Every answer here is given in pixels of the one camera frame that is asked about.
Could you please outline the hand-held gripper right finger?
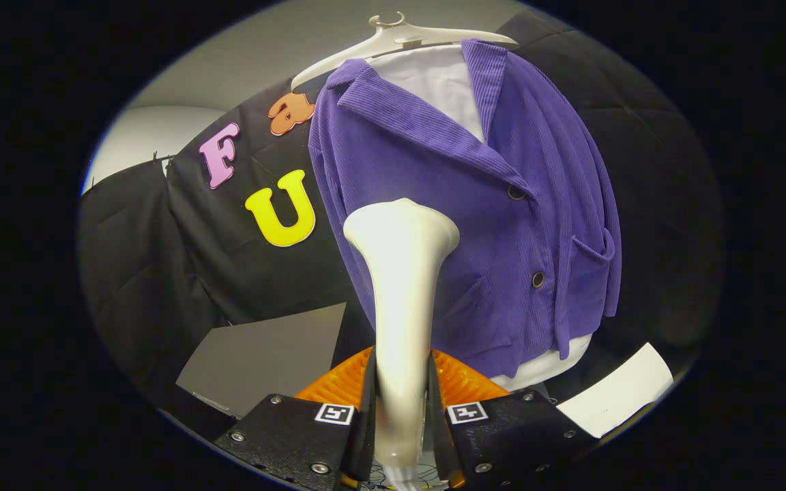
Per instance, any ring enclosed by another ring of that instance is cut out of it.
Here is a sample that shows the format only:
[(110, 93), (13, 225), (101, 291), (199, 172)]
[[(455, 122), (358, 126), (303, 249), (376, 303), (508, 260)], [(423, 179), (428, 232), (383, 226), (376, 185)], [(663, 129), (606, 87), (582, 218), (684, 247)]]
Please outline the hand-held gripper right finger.
[(533, 389), (511, 393), (437, 349), (428, 357), (428, 431), (455, 490), (547, 490), (598, 438)]

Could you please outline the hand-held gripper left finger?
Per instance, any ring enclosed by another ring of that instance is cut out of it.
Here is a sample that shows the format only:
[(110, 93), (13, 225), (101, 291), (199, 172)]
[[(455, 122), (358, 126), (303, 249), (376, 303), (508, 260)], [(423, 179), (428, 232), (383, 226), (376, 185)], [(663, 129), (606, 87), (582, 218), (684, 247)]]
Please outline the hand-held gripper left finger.
[(375, 354), (365, 348), (297, 395), (271, 393), (215, 440), (225, 457), (296, 490), (355, 490), (375, 453)]

